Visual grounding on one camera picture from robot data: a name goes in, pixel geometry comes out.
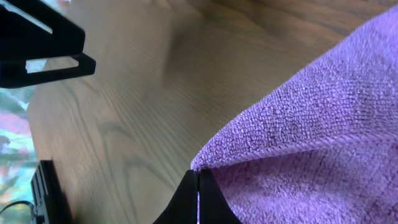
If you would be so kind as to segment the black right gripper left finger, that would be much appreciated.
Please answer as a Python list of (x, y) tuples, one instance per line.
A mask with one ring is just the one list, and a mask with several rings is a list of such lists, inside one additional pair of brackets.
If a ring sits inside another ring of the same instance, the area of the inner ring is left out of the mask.
[(197, 224), (197, 211), (198, 175), (188, 170), (154, 224)]

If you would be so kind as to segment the purple microfiber cloth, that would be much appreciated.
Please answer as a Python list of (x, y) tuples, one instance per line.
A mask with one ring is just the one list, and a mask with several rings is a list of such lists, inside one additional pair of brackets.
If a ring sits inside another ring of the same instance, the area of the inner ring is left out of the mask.
[(397, 222), (397, 8), (214, 135), (211, 169), (243, 223)]

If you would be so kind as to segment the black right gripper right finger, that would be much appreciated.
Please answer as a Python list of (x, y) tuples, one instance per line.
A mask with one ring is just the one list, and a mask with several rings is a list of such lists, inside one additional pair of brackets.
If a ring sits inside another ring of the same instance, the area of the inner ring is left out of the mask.
[(241, 224), (230, 209), (211, 170), (202, 170), (199, 176), (200, 224)]

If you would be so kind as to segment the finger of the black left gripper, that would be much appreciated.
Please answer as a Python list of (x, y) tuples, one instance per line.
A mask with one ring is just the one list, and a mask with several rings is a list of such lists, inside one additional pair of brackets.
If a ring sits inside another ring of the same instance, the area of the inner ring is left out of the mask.
[[(21, 88), (84, 77), (95, 73), (96, 61), (83, 53), (85, 31), (38, 0), (8, 3), (52, 29), (49, 33), (1, 6), (1, 87)], [(28, 73), (26, 61), (71, 57), (78, 66)]]

